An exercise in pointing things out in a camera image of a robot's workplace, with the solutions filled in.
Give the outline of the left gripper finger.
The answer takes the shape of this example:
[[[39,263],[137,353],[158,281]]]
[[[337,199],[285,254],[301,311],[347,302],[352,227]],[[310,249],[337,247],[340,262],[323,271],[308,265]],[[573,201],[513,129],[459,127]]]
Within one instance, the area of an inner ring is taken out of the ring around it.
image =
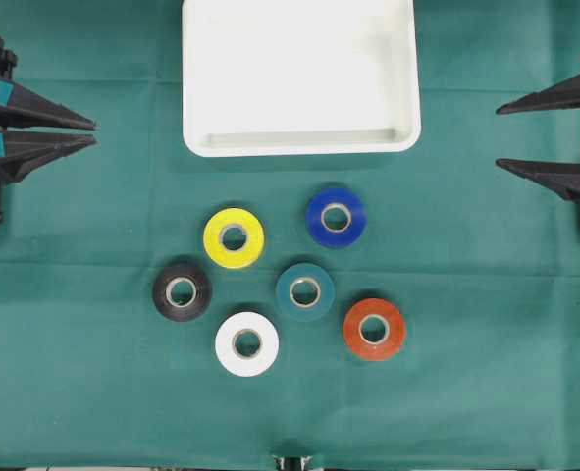
[[[0,127],[48,127],[94,131],[96,124],[11,80],[0,79]]]
[[[0,181],[21,182],[39,167],[96,143],[90,134],[0,131]]]

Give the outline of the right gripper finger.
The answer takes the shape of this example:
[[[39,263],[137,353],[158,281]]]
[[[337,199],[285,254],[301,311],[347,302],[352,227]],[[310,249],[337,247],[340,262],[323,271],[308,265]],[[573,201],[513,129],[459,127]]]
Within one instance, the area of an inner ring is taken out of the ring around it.
[[[580,164],[498,159],[496,165],[567,201],[580,201]]]
[[[500,106],[496,113],[506,115],[530,111],[580,108],[580,74],[539,92],[527,94]]]

